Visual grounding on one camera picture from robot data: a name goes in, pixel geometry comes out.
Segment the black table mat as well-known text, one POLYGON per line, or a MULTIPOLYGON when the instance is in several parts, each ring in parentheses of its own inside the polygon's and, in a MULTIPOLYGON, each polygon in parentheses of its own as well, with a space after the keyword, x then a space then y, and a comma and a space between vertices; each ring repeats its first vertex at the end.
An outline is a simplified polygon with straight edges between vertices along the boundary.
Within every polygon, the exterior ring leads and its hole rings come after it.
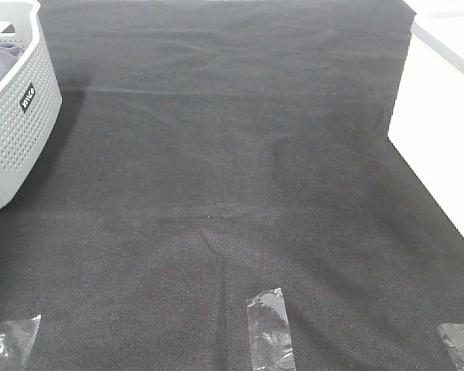
POLYGON ((249 370, 281 288, 299 370, 452 370, 464 239, 387 139, 401 1, 44 1, 63 98, 0 211, 30 370, 249 370))

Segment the clear tape strip middle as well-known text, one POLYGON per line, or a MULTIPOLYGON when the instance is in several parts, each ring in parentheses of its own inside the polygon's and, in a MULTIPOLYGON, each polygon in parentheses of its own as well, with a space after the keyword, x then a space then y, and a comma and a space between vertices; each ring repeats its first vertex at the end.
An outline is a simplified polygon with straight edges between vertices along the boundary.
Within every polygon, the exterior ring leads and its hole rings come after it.
POLYGON ((296 370, 281 288, 247 299, 247 321, 253 370, 296 370))

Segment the cream storage box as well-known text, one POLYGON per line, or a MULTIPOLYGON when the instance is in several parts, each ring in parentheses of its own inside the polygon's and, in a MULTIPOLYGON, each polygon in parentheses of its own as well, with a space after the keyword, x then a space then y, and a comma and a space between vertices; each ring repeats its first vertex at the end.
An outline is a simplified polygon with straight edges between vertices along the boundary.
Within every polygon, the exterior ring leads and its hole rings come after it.
POLYGON ((387 136, 464 238, 464 9, 414 17, 387 136))

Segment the grey perforated laundry basket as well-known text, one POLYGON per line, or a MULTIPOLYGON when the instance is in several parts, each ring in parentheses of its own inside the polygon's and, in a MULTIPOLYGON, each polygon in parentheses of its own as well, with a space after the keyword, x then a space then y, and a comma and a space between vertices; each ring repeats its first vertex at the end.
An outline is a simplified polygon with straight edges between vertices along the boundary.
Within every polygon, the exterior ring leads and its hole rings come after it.
POLYGON ((0 1, 0 43, 24 49, 0 81, 0 209, 40 156, 62 104, 38 1, 0 1))

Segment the clear tape strip left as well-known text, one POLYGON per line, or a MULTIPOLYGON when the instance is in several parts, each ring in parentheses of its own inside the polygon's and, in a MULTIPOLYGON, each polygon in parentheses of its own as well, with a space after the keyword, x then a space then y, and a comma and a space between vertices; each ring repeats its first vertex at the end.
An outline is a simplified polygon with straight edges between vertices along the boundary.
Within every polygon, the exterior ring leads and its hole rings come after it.
POLYGON ((0 324, 0 371, 23 371, 36 341, 42 316, 0 324))

